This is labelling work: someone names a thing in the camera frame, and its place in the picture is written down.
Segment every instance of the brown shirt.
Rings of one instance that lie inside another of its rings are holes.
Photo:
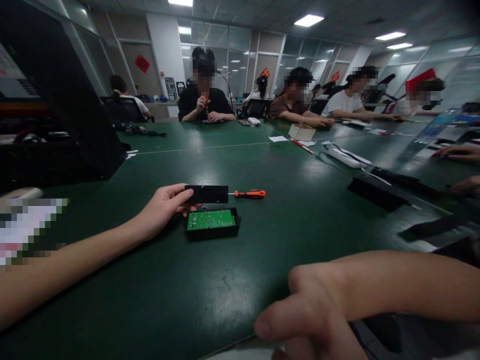
[[[301,102],[294,103],[290,109],[287,106],[287,99],[285,98],[285,96],[279,96],[271,103],[269,115],[271,119],[276,119],[281,113],[285,111],[302,115],[307,110],[307,107]]]

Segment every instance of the circuit board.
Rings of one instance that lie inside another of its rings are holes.
[[[187,231],[224,228],[235,225],[235,217],[230,210],[191,212],[188,217]]]

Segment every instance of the ceiling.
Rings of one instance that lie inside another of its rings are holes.
[[[121,13],[161,13],[201,21],[238,25],[297,36],[309,36],[374,47],[477,35],[478,11],[469,0],[193,0],[193,8],[168,0],[81,0],[93,9]],[[325,19],[311,27],[294,25],[306,14]],[[389,41],[375,37],[403,31]]]

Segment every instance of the dark green tabletop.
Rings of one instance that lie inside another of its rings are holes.
[[[251,335],[262,309],[288,294],[293,266],[368,250],[415,249],[399,233],[439,218],[423,203],[422,210],[403,206],[387,213],[347,191],[356,170],[291,141],[270,142],[268,136],[279,135],[276,125],[148,127],[163,129],[167,138],[120,134],[139,154],[109,181],[44,189],[45,197],[71,203],[41,241],[72,243],[118,226],[164,185],[260,188],[266,198],[230,200],[228,207],[242,217],[235,238],[189,243],[175,218],[156,239],[0,335],[6,359],[197,359]],[[401,159],[413,137],[372,135],[340,124],[319,134],[342,132],[324,139],[437,187],[477,171],[419,154]],[[320,142],[312,147],[316,152]]]

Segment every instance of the ceiling light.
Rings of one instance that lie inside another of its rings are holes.
[[[168,3],[172,5],[192,7],[194,5],[194,0],[168,0]]]
[[[468,51],[472,48],[472,46],[467,46],[467,47],[457,47],[455,49],[450,49],[448,50],[449,53],[462,53],[464,51]]]
[[[318,22],[321,22],[323,19],[324,18],[321,16],[308,14],[307,16],[302,17],[300,20],[295,21],[294,24],[308,28],[308,27],[311,27],[312,25],[315,25]]]
[[[406,49],[405,51],[415,52],[415,51],[420,51],[420,50],[427,50],[428,48],[429,48],[428,46],[416,46],[416,47],[411,47],[409,49]]]
[[[413,44],[409,44],[408,42],[404,42],[404,43],[397,44],[397,45],[387,46],[386,48],[397,50],[397,49],[408,48],[408,47],[411,47],[411,46],[413,46]]]
[[[387,34],[387,35],[382,35],[382,36],[377,36],[375,39],[377,40],[382,40],[382,41],[386,41],[386,40],[391,40],[391,39],[396,39],[396,38],[400,38],[402,36],[405,36],[406,34],[403,33],[403,32],[392,32],[390,34]]]
[[[186,26],[179,26],[178,32],[182,35],[192,35],[192,28]]]

